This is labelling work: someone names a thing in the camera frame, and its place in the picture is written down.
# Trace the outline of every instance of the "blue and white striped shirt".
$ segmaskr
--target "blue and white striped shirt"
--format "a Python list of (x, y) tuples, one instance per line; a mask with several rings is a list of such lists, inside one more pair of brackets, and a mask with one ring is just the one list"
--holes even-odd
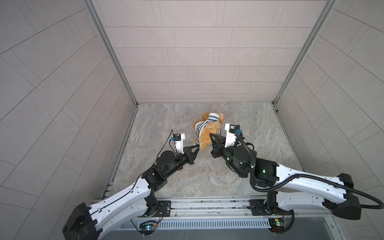
[(219, 120), (218, 114), (210, 113), (207, 120), (196, 123), (195, 130), (197, 134), (197, 142), (195, 142), (195, 145), (200, 145), (199, 138), (200, 138), (201, 130), (206, 126), (206, 124), (209, 122), (217, 122), (218, 120)]

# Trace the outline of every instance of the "gray stone floor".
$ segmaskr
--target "gray stone floor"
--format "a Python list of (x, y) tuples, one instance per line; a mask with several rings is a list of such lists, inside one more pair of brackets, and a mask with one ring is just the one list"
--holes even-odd
[[(156, 160), (171, 129), (185, 133), (184, 146), (193, 145), (192, 128), (202, 112), (223, 113), (225, 123), (236, 123), (246, 142), (255, 145), (257, 156), (302, 170), (288, 143), (271, 103), (181, 103), (141, 104), (133, 123), (117, 174), (114, 192), (132, 184)], [(164, 150), (170, 150), (168, 143)], [(260, 195), (239, 178), (222, 158), (212, 158), (211, 148), (200, 151), (194, 165), (185, 165), (168, 178), (157, 197)]]

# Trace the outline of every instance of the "brown teddy bear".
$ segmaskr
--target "brown teddy bear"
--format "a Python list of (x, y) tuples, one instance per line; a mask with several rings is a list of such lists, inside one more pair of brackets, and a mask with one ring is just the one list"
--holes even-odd
[(203, 113), (201, 119), (193, 123), (193, 128), (196, 130), (197, 139), (195, 145), (200, 145), (200, 150), (212, 145), (209, 134), (221, 134), (221, 126), (224, 122), (222, 113)]

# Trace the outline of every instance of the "metal vent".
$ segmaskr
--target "metal vent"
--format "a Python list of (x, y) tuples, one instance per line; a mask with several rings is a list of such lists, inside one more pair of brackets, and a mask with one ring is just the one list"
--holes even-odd
[(167, 219), (161, 221), (157, 229), (178, 230), (178, 229), (224, 229), (224, 228), (271, 228), (267, 218), (246, 219)]

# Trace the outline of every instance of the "robotic arm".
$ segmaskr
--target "robotic arm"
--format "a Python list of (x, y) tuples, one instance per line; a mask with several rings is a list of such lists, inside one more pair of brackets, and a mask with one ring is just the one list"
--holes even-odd
[[(268, 193), (265, 202), (250, 204), (252, 214), (282, 215), (286, 211), (291, 212), (289, 226), (284, 228), (279, 222), (271, 223), (274, 229), (282, 230), (275, 233), (290, 229), (294, 209), (321, 209), (341, 218), (358, 220), (361, 208), (384, 208), (384, 203), (379, 199), (353, 189), (353, 181), (348, 174), (340, 174), (337, 177), (319, 176), (258, 158), (254, 147), (252, 150), (248, 147), (253, 144), (243, 141), (239, 125), (226, 124), (225, 130), (226, 137), (210, 135), (212, 156), (224, 158), (226, 165), (239, 177), (246, 178), (250, 173), (251, 187), (255, 191)], [(96, 204), (88, 207), (85, 203), (78, 205), (63, 227), (65, 239), (101, 239), (132, 218), (153, 216), (159, 204), (154, 192), (160, 190), (167, 183), (167, 178), (181, 170), (185, 164), (194, 164), (199, 152), (198, 145), (183, 147), (184, 139), (184, 134), (174, 134), (170, 141), (174, 141), (177, 154), (164, 151), (149, 169), (139, 175), (134, 184)], [(275, 191), (282, 186), (301, 192), (287, 194)], [(361, 205), (353, 193), (367, 197), (378, 205)], [(151, 223), (144, 225), (145, 231), (141, 231), (145, 235), (153, 233), (160, 221), (147, 222)]]

